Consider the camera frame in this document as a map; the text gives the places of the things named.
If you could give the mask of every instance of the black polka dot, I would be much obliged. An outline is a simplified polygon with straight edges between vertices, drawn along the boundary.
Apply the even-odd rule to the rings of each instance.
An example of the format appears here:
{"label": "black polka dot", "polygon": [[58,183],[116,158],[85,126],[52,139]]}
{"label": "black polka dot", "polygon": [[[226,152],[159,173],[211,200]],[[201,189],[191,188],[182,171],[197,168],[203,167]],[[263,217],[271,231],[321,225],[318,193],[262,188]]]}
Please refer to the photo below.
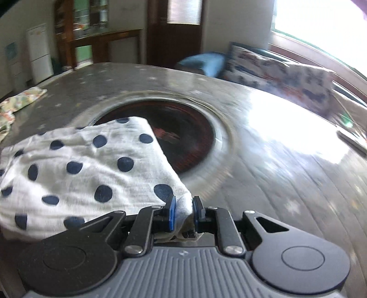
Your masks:
{"label": "black polka dot", "polygon": [[69,216],[69,217],[67,217],[67,218],[64,219],[64,226],[67,229],[71,229],[71,228],[80,226],[80,225],[82,225],[85,222],[86,221],[84,220],[83,217]]}
{"label": "black polka dot", "polygon": [[116,120],[118,123],[126,123],[129,122],[129,118],[120,118]]}
{"label": "black polka dot", "polygon": [[139,136],[139,141],[142,142],[142,143],[149,144],[149,143],[153,142],[153,138],[150,135],[141,134]]}
{"label": "black polka dot", "polygon": [[21,156],[21,155],[23,155],[23,154],[24,154],[23,149],[20,149],[20,150],[18,150],[18,151],[14,154],[14,157],[18,157],[18,156]]}
{"label": "black polka dot", "polygon": [[57,149],[60,149],[62,147],[64,147],[64,143],[61,142],[60,140],[54,140],[50,144],[50,149],[51,150],[57,150]]}
{"label": "black polka dot", "polygon": [[173,190],[167,184],[157,184],[154,186],[154,193],[164,202],[173,197]]}
{"label": "black polka dot", "polygon": [[107,185],[100,185],[94,193],[94,199],[100,203],[106,203],[112,198],[112,189]]}
{"label": "black polka dot", "polygon": [[1,190],[1,194],[3,195],[3,197],[7,197],[8,195],[11,194],[12,191],[13,191],[13,186],[8,186],[7,188],[4,188]]}
{"label": "black polka dot", "polygon": [[93,145],[101,148],[107,144],[107,139],[103,135],[98,135],[93,139]]}
{"label": "black polka dot", "polygon": [[60,199],[57,196],[43,196],[42,201],[49,205],[57,205]]}
{"label": "black polka dot", "polygon": [[70,161],[66,165],[66,171],[69,174],[75,175],[81,171],[82,167],[83,167],[83,163],[77,163],[76,161]]}
{"label": "black polka dot", "polygon": [[28,218],[27,214],[16,214],[14,216],[14,221],[17,227],[22,230],[26,230],[27,229],[27,218]]}
{"label": "black polka dot", "polygon": [[134,161],[130,157],[121,157],[117,161],[117,167],[121,172],[128,172],[134,166]]}
{"label": "black polka dot", "polygon": [[28,169],[29,180],[36,181],[38,176],[38,167],[36,164],[32,164]]}

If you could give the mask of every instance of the blue cloth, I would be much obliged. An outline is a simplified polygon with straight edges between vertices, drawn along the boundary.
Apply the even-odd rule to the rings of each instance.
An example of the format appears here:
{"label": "blue cloth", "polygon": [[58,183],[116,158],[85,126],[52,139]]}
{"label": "blue cloth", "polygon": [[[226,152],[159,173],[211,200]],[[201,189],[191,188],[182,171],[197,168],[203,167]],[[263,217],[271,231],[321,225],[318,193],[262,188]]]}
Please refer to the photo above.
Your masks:
{"label": "blue cloth", "polygon": [[183,59],[177,63],[177,69],[217,77],[224,68],[225,60],[225,54],[209,52]]}

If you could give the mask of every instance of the round table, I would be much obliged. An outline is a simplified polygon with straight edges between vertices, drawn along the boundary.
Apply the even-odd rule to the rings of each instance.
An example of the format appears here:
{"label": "round table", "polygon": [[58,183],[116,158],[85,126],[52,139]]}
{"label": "round table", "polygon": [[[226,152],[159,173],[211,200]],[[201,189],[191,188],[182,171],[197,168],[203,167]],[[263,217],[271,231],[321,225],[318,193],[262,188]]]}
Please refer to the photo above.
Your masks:
{"label": "round table", "polygon": [[[236,146],[233,164],[204,205],[227,208],[234,217],[257,210],[341,246],[352,265],[346,294],[367,297],[367,163],[337,137],[334,125],[263,91],[152,66],[94,64],[45,88],[46,97],[16,113],[1,147],[67,126],[86,109],[127,92],[171,92],[210,104],[233,127]],[[1,256],[4,250],[18,253],[14,243],[2,240],[0,247]],[[14,278],[15,258],[0,259]],[[18,281],[9,283],[2,269],[0,280],[10,297],[20,297]]]}

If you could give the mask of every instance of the door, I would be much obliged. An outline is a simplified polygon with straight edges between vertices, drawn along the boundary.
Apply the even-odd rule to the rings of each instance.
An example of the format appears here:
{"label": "door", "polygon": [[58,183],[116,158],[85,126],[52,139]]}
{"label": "door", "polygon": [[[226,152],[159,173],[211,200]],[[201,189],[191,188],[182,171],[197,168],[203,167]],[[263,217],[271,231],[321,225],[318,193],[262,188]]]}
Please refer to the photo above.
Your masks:
{"label": "door", "polygon": [[205,0],[148,0],[147,64],[173,68],[200,53]]}

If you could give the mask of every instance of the white cloth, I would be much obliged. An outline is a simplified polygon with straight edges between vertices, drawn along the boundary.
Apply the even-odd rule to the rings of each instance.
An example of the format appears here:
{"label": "white cloth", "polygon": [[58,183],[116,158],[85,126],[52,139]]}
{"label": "white cloth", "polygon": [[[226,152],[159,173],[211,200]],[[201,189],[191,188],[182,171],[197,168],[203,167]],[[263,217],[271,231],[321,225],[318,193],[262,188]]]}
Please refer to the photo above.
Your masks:
{"label": "white cloth", "polygon": [[83,129],[60,128],[3,149],[0,226],[7,238],[43,239],[114,210],[127,215],[177,198],[183,239],[192,197],[169,165],[148,122],[130,117]]}

